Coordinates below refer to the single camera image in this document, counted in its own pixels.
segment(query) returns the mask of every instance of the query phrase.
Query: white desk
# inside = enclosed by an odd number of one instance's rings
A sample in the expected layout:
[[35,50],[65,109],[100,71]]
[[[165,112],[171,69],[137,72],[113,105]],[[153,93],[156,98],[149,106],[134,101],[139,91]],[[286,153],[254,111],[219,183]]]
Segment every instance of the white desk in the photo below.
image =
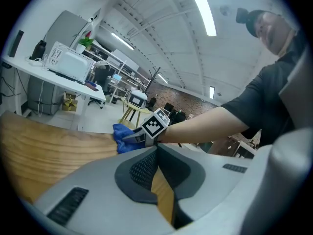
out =
[[[45,70],[43,67],[32,66],[27,61],[25,61],[24,58],[9,57],[9,56],[2,56],[1,58],[4,62],[17,68],[20,71],[23,71],[23,72],[30,74],[34,77],[37,77],[39,79],[42,79],[48,83],[60,86],[62,88],[70,90],[70,91],[80,93],[81,95],[85,95],[86,98],[84,101],[84,106],[83,106],[82,113],[81,113],[80,120],[79,120],[79,124],[78,124],[78,130],[79,131],[83,131],[83,128],[84,128],[83,127],[84,115],[85,115],[85,112],[87,109],[87,105],[89,103],[89,99],[92,97],[92,98],[100,100],[102,102],[101,106],[106,101],[106,98],[104,96],[102,88],[99,85],[97,85],[98,91],[95,92],[85,85],[82,85],[82,84],[79,84],[77,82],[66,79],[64,77],[58,76],[49,70]],[[19,81],[19,77],[18,77],[17,72],[15,73],[14,79],[15,79],[15,90],[19,92],[20,81]],[[18,115],[22,115],[20,96],[17,95],[14,97],[15,97],[16,113]]]

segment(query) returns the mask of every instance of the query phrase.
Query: table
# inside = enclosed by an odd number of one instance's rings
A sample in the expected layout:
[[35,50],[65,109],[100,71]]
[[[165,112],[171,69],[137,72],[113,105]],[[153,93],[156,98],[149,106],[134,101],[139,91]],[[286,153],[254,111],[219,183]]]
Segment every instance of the table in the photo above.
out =
[[128,103],[127,100],[126,100],[126,97],[122,97],[121,98],[122,102],[125,103],[129,108],[127,109],[127,111],[125,112],[125,114],[123,115],[122,119],[118,122],[118,123],[122,123],[123,120],[127,119],[129,113],[132,111],[133,109],[133,114],[131,115],[131,118],[129,119],[129,122],[132,121],[134,115],[135,115],[135,112],[138,111],[138,117],[137,117],[137,124],[136,124],[136,128],[138,128],[138,123],[139,123],[139,118],[140,118],[140,113],[143,112],[143,113],[151,113],[147,108],[145,109],[141,109],[135,105],[133,105],[132,103]]
[[[9,65],[17,68],[20,71],[23,71],[27,74],[30,74],[34,77],[37,77],[39,79],[42,79],[48,83],[60,86],[64,89],[71,90],[77,93],[80,93],[81,95],[85,95],[85,101],[82,109],[82,113],[79,119],[79,124],[78,124],[78,130],[83,131],[83,124],[84,124],[84,115],[86,113],[87,105],[89,103],[90,98],[95,98],[101,101],[101,106],[103,103],[106,101],[106,98],[104,96],[104,93],[102,91],[101,86],[97,85],[98,91],[95,92],[92,89],[88,88],[85,85],[82,85],[78,82],[71,81],[69,79],[66,79],[64,77],[58,76],[56,73],[51,72],[49,70],[44,69],[43,67],[38,67],[38,66],[32,66],[29,62],[25,60],[25,58],[21,57],[9,57],[9,56],[3,56],[1,57],[2,60]],[[15,94],[19,93],[19,87],[20,87],[20,81],[19,81],[19,76],[18,73],[15,73]],[[15,107],[16,107],[16,114],[22,115],[22,110],[21,110],[21,100],[20,96],[14,96],[15,97]]]

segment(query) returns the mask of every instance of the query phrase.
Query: wooden board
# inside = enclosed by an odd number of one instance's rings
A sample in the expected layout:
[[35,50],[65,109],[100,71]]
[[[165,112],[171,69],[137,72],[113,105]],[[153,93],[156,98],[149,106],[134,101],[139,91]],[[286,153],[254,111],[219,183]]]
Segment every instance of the wooden board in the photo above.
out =
[[[12,185],[31,203],[82,165],[117,155],[112,134],[71,131],[11,112],[0,117],[0,130],[1,155]],[[160,170],[152,192],[158,195],[160,212],[171,222],[174,194]]]

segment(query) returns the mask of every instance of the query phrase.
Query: green plant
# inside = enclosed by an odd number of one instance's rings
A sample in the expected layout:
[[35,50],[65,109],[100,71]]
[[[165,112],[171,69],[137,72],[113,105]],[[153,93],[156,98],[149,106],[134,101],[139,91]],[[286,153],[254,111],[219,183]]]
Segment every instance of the green plant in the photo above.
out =
[[87,48],[89,45],[92,44],[92,42],[93,42],[92,38],[85,37],[85,38],[82,38],[81,40],[79,40],[78,43],[80,43],[81,45],[83,45]]

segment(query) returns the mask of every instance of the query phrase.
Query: white microwave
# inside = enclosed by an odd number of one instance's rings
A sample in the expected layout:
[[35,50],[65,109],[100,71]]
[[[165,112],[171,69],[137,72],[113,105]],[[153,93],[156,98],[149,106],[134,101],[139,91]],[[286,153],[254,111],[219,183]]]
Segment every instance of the white microwave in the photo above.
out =
[[91,58],[55,42],[45,61],[45,67],[84,84],[93,63]]

